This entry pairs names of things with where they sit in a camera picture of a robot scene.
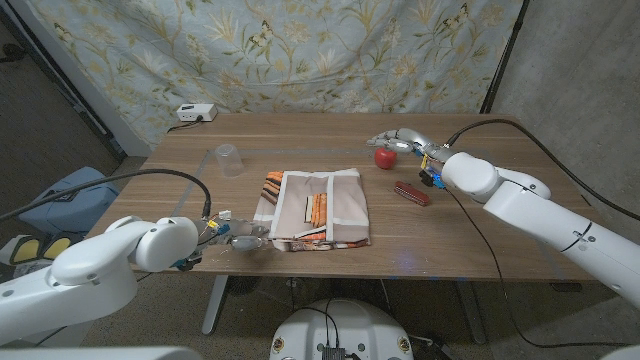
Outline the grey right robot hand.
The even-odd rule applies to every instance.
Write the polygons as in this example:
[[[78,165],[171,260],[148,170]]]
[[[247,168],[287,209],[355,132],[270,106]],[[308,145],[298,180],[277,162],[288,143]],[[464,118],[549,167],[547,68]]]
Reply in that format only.
[[[445,163],[455,152],[437,144],[425,135],[408,128],[400,128],[382,132],[366,141],[367,146],[384,147],[400,153],[426,155],[436,161]]]

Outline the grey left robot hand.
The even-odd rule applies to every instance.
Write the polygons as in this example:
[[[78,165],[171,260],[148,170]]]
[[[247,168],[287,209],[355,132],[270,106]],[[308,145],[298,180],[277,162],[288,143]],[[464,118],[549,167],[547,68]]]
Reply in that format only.
[[[196,249],[230,245],[233,250],[246,252],[267,243],[269,232],[269,228],[244,219],[209,220],[200,232]]]

